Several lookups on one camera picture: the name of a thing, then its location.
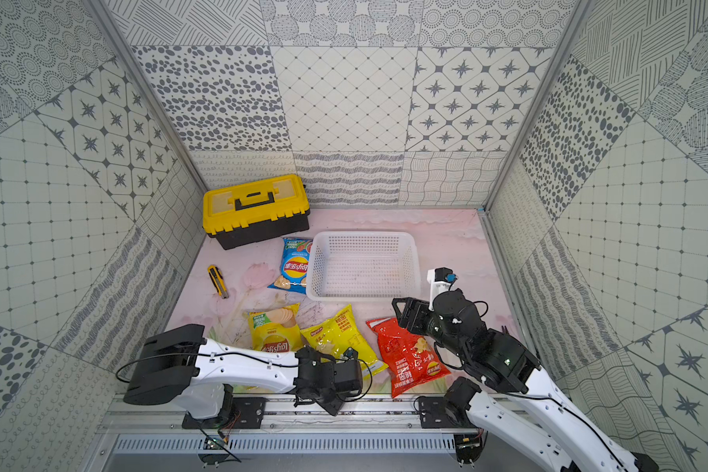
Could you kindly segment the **red chips bag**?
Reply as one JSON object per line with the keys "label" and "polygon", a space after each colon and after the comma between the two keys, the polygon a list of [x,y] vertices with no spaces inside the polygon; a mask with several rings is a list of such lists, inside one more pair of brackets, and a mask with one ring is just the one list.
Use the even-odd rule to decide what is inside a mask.
{"label": "red chips bag", "polygon": [[426,338],[401,328],[395,317],[369,320],[366,325],[376,335],[381,358],[389,366],[392,398],[450,374]]}

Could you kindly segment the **yellow chips bag orange print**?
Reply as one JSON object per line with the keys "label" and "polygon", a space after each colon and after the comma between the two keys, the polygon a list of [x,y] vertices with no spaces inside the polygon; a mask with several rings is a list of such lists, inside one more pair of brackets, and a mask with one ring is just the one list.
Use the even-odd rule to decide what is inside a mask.
{"label": "yellow chips bag orange print", "polygon": [[344,352],[352,348],[358,353],[358,358],[368,365],[367,368],[362,368],[365,376],[378,375],[387,369],[387,364],[379,359],[361,334],[351,305],[347,305],[322,324],[304,328],[301,334],[312,348],[336,359],[342,359]]}

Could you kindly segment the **yellow Lays chips bag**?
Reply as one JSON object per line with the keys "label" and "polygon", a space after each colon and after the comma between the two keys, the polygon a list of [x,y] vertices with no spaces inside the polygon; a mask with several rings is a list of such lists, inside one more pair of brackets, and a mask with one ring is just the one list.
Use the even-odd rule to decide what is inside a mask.
{"label": "yellow Lays chips bag", "polygon": [[297,324],[300,304],[246,313],[252,348],[269,353],[295,352],[305,346]]}

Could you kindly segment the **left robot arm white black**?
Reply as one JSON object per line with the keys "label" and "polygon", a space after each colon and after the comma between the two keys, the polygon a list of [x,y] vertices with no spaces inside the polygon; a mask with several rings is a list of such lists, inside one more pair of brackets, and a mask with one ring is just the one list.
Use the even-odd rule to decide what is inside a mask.
{"label": "left robot arm white black", "polygon": [[223,415],[232,387],[258,387],[316,404],[332,416],[364,393],[367,364],[349,348],[341,358],[310,346],[295,352],[238,348],[204,337],[205,327],[187,324],[149,337],[138,359],[121,366],[124,401],[155,406],[174,403],[195,420]]}

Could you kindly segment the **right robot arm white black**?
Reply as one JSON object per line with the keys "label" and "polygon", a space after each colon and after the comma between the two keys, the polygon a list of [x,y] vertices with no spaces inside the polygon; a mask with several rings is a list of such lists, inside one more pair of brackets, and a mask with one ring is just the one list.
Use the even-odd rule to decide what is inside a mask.
{"label": "right robot arm white black", "polygon": [[460,290],[432,301],[395,298],[397,322],[454,354],[464,377],[444,396],[446,414],[503,440],[547,471],[656,471],[646,454],[603,433],[517,338],[488,328]]}

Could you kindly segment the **white plastic basket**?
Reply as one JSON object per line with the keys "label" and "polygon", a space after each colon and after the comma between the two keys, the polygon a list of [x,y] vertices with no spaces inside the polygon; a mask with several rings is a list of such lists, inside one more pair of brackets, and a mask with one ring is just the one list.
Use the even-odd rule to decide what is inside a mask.
{"label": "white plastic basket", "polygon": [[324,231],[313,238],[306,277],[313,301],[389,301],[420,290],[417,246],[406,232]]}

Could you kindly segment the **blue chips bag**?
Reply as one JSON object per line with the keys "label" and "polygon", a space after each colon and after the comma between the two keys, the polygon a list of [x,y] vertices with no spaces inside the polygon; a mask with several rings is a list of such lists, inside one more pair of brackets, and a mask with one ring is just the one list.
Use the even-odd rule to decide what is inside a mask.
{"label": "blue chips bag", "polygon": [[269,288],[305,294],[312,246],[309,238],[284,238],[279,276]]}

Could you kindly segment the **yellow black utility knife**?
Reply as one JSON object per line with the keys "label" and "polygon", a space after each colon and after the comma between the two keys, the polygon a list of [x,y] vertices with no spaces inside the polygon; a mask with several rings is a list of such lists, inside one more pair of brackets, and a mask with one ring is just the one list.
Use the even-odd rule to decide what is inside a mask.
{"label": "yellow black utility knife", "polygon": [[216,290],[218,295],[222,299],[228,299],[229,292],[226,288],[221,270],[216,265],[210,265],[208,267],[208,276],[210,277],[210,281],[212,282],[212,285],[214,286],[214,289]]}

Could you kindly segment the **yellow black toolbox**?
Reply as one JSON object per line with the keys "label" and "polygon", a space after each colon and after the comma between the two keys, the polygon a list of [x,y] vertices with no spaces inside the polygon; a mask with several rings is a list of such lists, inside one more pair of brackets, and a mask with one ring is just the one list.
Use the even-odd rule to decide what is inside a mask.
{"label": "yellow black toolbox", "polygon": [[310,203],[294,174],[212,190],[204,195],[203,228],[224,250],[310,228]]}

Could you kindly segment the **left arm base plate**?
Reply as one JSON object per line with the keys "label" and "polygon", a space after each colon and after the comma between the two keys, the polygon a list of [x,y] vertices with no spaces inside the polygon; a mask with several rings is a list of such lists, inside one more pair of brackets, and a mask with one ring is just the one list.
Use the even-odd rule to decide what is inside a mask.
{"label": "left arm base plate", "polygon": [[184,430],[259,430],[262,426],[267,399],[260,396],[230,395],[224,402],[218,416],[205,420],[196,420],[189,413],[183,419]]}

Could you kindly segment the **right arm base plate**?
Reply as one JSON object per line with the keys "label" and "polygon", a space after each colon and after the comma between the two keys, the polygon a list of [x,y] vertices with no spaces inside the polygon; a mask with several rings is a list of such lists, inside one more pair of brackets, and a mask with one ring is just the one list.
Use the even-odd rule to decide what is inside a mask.
{"label": "right arm base plate", "polygon": [[469,403],[466,400],[420,395],[414,408],[424,430],[475,429],[468,418]]}

